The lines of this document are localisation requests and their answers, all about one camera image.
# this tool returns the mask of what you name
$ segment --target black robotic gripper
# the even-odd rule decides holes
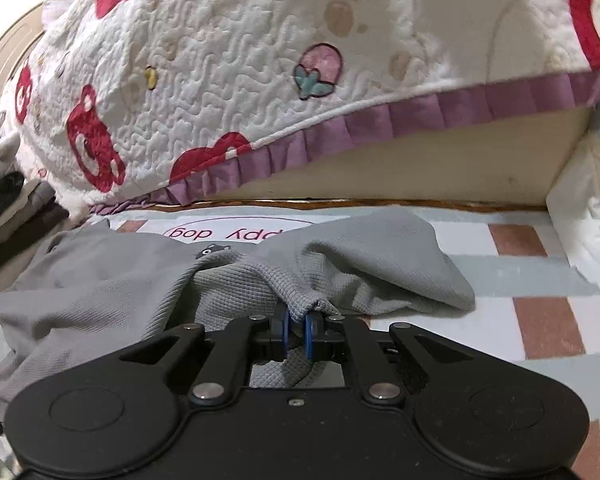
[[[311,313],[346,386],[248,388],[301,339],[286,308],[183,325],[32,384],[4,429],[22,480],[574,480],[589,418],[563,384],[407,323]]]

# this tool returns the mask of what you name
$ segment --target purple ruffle trim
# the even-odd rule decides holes
[[[422,130],[592,107],[598,102],[600,70],[485,84],[376,105],[300,130],[135,199],[115,205],[95,205],[91,211],[104,215],[151,204],[187,205],[370,142]]]

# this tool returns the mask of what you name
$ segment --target brown square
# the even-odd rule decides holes
[[[589,425],[589,434],[584,441],[573,471],[582,480],[600,480],[600,421],[594,420]]]
[[[585,353],[578,322],[566,298],[513,298],[527,359]]]
[[[127,220],[117,229],[117,231],[119,233],[135,233],[144,224],[146,224],[146,220]]]
[[[500,256],[546,256],[531,225],[489,224],[489,231]]]

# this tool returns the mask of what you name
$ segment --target silver screw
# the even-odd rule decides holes
[[[192,392],[199,399],[217,399],[224,394],[224,388],[218,383],[202,383],[194,386]]]
[[[376,383],[369,388],[369,394],[376,399],[395,399],[400,395],[400,387],[391,383]]]

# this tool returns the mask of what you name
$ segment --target white quilted blanket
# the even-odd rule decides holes
[[[600,68],[600,0],[76,0],[3,94],[61,201],[115,203],[329,118]]]

